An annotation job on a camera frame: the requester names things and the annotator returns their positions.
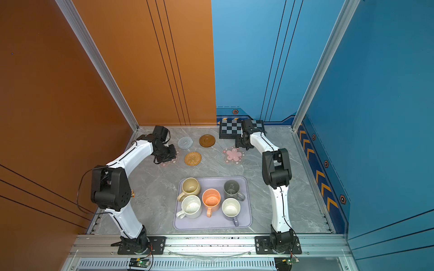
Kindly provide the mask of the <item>pink flower silicone coaster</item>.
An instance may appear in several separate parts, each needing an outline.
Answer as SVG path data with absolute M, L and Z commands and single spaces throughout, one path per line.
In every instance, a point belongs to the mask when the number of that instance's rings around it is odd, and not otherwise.
M 230 147 L 223 150 L 224 162 L 227 164 L 241 165 L 246 154 L 238 147 Z

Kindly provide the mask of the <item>woven rattan round coaster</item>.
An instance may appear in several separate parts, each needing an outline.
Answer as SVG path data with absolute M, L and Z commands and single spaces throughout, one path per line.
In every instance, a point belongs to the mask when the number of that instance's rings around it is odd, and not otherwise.
M 189 152 L 184 158 L 184 163 L 188 166 L 194 167 L 200 164 L 202 155 L 199 152 Z

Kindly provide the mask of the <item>brown wooden round coaster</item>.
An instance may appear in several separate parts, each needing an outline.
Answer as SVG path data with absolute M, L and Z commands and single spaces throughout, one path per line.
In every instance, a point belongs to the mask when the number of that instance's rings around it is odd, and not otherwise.
M 214 146 L 215 141 L 215 137 L 211 134 L 202 135 L 199 139 L 200 145 L 205 148 Z

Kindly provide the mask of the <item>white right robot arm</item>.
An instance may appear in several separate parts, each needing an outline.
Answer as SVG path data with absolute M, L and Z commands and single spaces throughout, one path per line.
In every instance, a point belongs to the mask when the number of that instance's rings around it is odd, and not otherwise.
M 262 177 L 271 194 L 271 248 L 278 254 L 292 253 L 296 233 L 290 223 L 288 191 L 292 169 L 288 150 L 275 146 L 263 132 L 237 135 L 236 146 L 256 149 L 262 154 Z

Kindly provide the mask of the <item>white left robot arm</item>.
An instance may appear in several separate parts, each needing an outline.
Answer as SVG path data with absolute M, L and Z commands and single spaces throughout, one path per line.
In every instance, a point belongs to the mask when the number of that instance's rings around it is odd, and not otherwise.
M 105 166 L 92 169 L 90 198 L 100 209 L 110 215 L 120 231 L 118 253 L 150 254 L 151 243 L 145 226 L 139 222 L 132 206 L 132 189 L 128 180 L 132 171 L 147 157 L 153 156 L 156 164 L 176 158 L 173 144 L 168 145 L 169 132 L 141 135 L 121 156 Z

